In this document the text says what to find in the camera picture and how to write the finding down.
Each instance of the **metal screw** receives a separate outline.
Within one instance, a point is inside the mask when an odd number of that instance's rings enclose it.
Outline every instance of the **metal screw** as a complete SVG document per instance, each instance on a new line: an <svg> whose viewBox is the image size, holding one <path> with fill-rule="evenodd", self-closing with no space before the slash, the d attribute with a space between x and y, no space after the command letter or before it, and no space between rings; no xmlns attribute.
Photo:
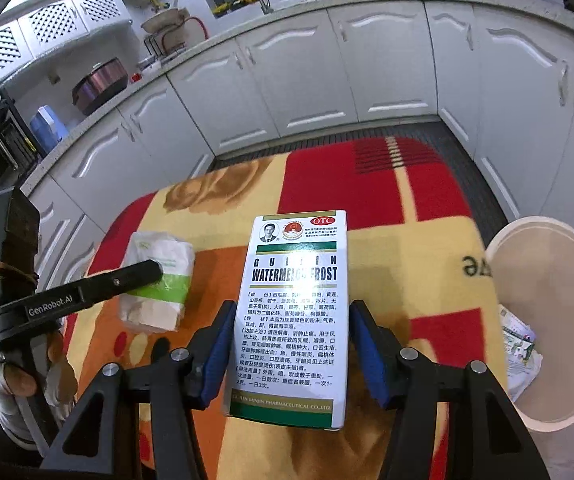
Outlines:
<svg viewBox="0 0 574 480"><path fill-rule="evenodd" d="M189 357L189 351L186 348L176 348L171 350L171 359L174 361L184 361Z"/></svg>
<svg viewBox="0 0 574 480"><path fill-rule="evenodd" d="M112 375L117 374L118 370L120 370L120 367L116 363L109 363L102 367L102 374L107 377L111 377Z"/></svg>
<svg viewBox="0 0 574 480"><path fill-rule="evenodd" d="M484 374L486 372L486 364L482 361L471 361L470 366L477 374Z"/></svg>
<svg viewBox="0 0 574 480"><path fill-rule="evenodd" d="M415 348L406 346L400 351L400 357L407 361L413 361L418 358L418 351Z"/></svg>

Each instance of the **red hose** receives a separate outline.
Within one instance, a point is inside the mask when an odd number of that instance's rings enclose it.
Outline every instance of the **red hose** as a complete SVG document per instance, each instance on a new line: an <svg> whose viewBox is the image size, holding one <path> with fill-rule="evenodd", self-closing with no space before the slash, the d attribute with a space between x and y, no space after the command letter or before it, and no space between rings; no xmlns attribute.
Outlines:
<svg viewBox="0 0 574 480"><path fill-rule="evenodd" d="M189 20L196 20L198 22L198 24L202 27L202 31L205 35L205 40L209 39L209 33L207 32L207 27L205 27L205 24L202 22L202 20L200 18L198 18L197 16L189 16L188 18L186 18L184 20L184 23L187 23Z"/></svg>

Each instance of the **portrait of man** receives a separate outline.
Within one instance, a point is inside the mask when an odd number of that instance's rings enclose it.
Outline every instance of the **portrait of man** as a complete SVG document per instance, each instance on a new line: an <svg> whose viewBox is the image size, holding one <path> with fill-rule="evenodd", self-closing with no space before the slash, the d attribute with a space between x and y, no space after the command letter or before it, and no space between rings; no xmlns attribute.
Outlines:
<svg viewBox="0 0 574 480"><path fill-rule="evenodd" d="M264 236L260 236L260 240L263 242L273 242L277 237L273 235L273 232L276 230L276 224L267 224L264 226Z"/></svg>

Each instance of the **black sleeve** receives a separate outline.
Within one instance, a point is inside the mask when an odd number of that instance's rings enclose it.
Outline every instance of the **black sleeve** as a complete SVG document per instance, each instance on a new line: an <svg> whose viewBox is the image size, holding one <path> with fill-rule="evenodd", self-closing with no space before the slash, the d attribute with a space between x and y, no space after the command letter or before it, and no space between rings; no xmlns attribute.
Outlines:
<svg viewBox="0 0 574 480"><path fill-rule="evenodd" d="M0 462L8 462L15 465L38 467L42 457L38 451L28 451L18 446L4 432L0 425Z"/></svg>

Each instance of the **human hand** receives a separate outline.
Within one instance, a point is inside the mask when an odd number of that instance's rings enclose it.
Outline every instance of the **human hand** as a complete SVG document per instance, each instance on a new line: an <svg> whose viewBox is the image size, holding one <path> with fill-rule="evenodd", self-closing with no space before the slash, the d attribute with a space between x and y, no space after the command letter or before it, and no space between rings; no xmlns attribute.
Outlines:
<svg viewBox="0 0 574 480"><path fill-rule="evenodd" d="M54 416L63 421L73 409L78 382L64 354L60 332L48 334L47 343L47 358L51 367L46 377L45 400L52 407ZM0 358L0 424L11 440L28 450L35 450L36 445L14 396L31 397L37 388L33 377Z"/></svg>

